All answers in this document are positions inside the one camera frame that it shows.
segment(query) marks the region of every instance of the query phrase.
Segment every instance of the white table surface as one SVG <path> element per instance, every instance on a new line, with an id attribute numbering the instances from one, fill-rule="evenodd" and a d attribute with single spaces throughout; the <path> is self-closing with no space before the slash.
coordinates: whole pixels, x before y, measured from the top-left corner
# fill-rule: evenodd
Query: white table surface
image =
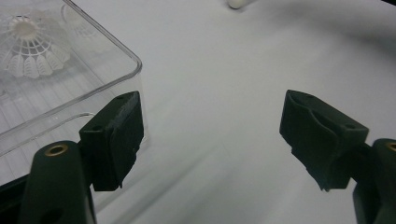
<path id="1" fill-rule="evenodd" d="M 288 89 L 396 136 L 396 7 L 379 0 L 75 0 L 143 61 L 148 147 L 99 223 L 356 223 L 278 133 Z"/>

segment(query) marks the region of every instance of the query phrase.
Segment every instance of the clear plastic box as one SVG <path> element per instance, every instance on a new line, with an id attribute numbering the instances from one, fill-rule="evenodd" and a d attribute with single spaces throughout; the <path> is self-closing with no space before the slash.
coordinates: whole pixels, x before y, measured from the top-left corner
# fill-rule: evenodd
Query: clear plastic box
<path id="1" fill-rule="evenodd" d="M 28 174 L 41 147 L 77 142 L 115 96 L 143 96 L 141 68 L 69 0 L 0 3 L 0 185 Z"/>

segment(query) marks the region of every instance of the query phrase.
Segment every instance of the transparent container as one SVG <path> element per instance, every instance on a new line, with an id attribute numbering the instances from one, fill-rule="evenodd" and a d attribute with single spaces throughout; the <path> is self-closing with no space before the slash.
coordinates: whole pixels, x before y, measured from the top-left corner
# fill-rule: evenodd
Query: transparent container
<path id="1" fill-rule="evenodd" d="M 69 0 L 2 1 L 0 185 L 28 174 L 41 147 L 77 142 L 78 130 L 115 96 L 142 97 L 141 68 Z"/>

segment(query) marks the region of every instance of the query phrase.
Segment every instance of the white surface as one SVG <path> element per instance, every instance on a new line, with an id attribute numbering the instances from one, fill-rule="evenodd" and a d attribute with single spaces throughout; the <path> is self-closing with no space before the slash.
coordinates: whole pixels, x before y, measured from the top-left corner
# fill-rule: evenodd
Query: white surface
<path id="1" fill-rule="evenodd" d="M 149 148 L 99 223 L 355 223 L 278 133 L 287 89 L 396 136 L 396 7 L 375 0 L 76 0 L 143 61 Z"/>

